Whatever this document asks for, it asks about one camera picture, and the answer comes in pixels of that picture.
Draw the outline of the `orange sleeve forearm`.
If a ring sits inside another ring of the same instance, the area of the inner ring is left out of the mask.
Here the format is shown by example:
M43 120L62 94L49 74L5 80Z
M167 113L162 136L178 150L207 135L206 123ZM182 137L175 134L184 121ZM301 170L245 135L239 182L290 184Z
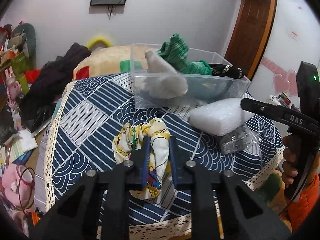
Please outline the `orange sleeve forearm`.
M303 224L319 196L319 176L315 174L312 183L300 193L299 200L292 202L287 210L287 215L291 223L292 232Z

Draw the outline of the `person's right hand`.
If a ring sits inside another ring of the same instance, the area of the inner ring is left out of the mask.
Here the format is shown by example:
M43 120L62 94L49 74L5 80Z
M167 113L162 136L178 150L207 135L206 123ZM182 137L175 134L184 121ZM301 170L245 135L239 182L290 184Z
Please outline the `person's right hand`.
M283 145L285 146L283 158L285 161L283 163L283 173L281 177L286 185L293 184L294 179L298 175L296 163L299 157L300 143L301 140L297 136L288 135L283 137Z

